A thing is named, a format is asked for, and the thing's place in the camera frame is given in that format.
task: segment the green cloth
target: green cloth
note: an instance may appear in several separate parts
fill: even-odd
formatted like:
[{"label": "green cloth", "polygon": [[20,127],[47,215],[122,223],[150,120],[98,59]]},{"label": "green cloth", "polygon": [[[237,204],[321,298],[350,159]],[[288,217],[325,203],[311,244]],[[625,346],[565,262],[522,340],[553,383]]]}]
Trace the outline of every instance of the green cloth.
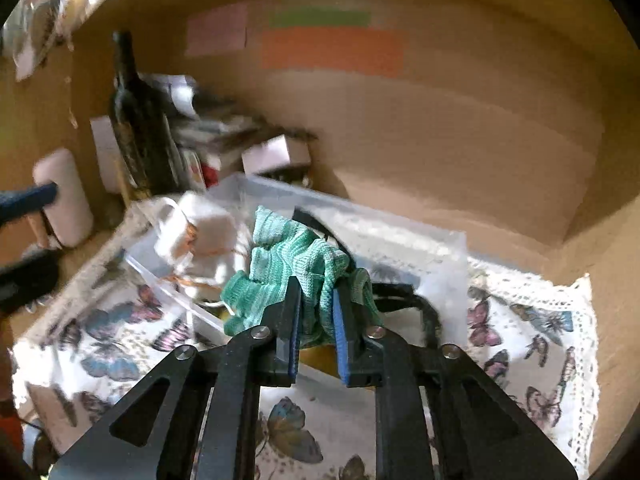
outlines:
[{"label": "green cloth", "polygon": [[[348,275],[349,257],[304,224],[262,206],[255,213],[254,244],[249,275],[236,272],[220,295],[236,313],[226,321],[225,333],[235,335],[260,324],[265,307],[282,301],[289,277],[296,276],[303,293],[301,347],[334,343],[334,285]],[[351,299],[382,324],[369,273],[356,269],[349,282]]]}]

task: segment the green paper strip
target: green paper strip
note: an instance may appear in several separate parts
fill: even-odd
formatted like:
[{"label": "green paper strip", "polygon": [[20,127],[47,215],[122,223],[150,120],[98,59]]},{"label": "green paper strip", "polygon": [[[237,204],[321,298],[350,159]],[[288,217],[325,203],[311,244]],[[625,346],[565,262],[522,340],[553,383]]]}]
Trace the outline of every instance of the green paper strip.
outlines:
[{"label": "green paper strip", "polygon": [[370,12],[330,7],[291,7],[271,16],[271,28],[369,27]]}]

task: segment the small white box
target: small white box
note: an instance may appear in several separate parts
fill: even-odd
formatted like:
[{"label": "small white box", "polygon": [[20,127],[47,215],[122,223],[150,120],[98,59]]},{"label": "small white box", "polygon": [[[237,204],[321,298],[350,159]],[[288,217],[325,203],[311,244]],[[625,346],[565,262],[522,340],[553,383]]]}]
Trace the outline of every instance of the small white box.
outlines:
[{"label": "small white box", "polygon": [[248,174],[308,166],[311,164],[309,148],[303,140],[284,135],[250,147],[242,153],[244,172]]}]

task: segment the white cylinder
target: white cylinder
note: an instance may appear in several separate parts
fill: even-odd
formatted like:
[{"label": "white cylinder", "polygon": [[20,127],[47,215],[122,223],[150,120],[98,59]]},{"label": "white cylinder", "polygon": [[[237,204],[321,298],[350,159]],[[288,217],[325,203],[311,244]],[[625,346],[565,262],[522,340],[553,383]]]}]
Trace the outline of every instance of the white cylinder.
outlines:
[{"label": "white cylinder", "polygon": [[33,179],[36,184],[58,184],[56,200],[44,208],[44,214],[60,244],[76,247],[86,240],[94,227],[94,216],[71,152],[60,148],[39,160],[33,167]]}]

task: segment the red object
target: red object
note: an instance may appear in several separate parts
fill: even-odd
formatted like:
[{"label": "red object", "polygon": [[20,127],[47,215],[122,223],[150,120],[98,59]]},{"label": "red object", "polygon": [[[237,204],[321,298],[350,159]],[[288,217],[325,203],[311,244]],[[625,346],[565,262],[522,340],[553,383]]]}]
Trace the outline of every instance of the red object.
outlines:
[{"label": "red object", "polygon": [[274,28],[262,35],[265,69],[326,68],[398,77],[404,39],[394,30],[361,27]]},{"label": "red object", "polygon": [[209,189],[211,186],[218,185],[218,172],[214,170],[211,166],[207,166],[206,164],[201,164],[200,168],[202,169],[202,176],[204,177],[204,185]]},{"label": "red object", "polygon": [[22,454],[22,423],[18,415],[0,418],[0,431],[4,431],[14,447]]}]

